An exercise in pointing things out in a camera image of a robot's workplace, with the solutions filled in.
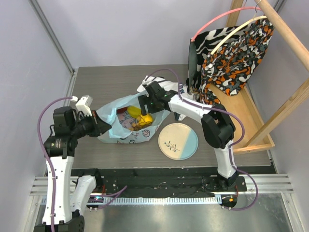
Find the yellow fake banana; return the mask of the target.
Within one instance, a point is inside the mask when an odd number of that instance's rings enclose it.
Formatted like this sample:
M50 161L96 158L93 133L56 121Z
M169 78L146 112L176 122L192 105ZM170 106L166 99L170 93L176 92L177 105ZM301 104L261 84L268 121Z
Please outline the yellow fake banana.
M127 111L130 114L130 116L133 118L138 118L141 115L141 109L135 106L129 106L127 108Z

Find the yellow fake pear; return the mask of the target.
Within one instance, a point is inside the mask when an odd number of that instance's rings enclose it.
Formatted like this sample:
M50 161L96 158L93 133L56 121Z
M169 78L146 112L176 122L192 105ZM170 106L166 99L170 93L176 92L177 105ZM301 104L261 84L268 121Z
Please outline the yellow fake pear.
M153 118L150 114L146 114L146 115L141 115L140 116L140 120L139 120L139 123L141 125L148 125L148 124L151 124L153 122Z

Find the light blue plastic bag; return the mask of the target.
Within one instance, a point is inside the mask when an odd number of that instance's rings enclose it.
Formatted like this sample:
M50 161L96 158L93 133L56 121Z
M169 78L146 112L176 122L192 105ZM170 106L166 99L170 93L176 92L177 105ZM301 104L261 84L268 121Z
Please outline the light blue plastic bag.
M118 109L129 106L139 108L138 96L143 94L145 94L144 91L116 99L97 110L97 114L100 119L112 126L110 130L98 137L100 141L111 144L136 144L147 142L154 136L159 126L169 115L169 111L165 110L151 114L153 118L151 125L148 125L138 131L133 131L130 129L132 127L132 123L136 123L137 120L131 117L127 111L121 114L117 113Z

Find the red fake apple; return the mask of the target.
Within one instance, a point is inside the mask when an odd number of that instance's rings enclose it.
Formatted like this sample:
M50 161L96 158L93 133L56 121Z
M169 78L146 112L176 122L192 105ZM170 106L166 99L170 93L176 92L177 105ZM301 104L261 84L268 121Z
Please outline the red fake apple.
M117 112L117 114L122 114L122 113L124 113L126 110L127 110L127 107L117 109L117 111L116 111L116 112Z

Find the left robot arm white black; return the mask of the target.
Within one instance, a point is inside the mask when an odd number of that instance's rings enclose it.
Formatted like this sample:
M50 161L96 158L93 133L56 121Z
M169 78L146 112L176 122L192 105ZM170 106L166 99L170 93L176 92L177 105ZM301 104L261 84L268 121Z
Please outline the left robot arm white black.
M71 170L78 139L85 136L97 138L111 125L99 118L96 111L78 116L75 109L66 106L54 110L51 135L43 144L47 156L47 199L42 223L36 232L82 232L84 212L91 193L102 189L103 180L98 169L87 169L70 190Z

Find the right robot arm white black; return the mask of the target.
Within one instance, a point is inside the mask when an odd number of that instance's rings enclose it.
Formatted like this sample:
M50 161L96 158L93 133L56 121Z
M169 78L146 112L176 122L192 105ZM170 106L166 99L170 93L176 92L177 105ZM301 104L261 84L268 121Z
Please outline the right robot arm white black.
M178 91L162 87L159 82L140 85L137 92L141 113L170 111L189 117L200 123L206 142L213 147L217 159L218 185L224 191L231 190L237 179L231 145L236 130L225 108L219 104L209 106L186 100Z

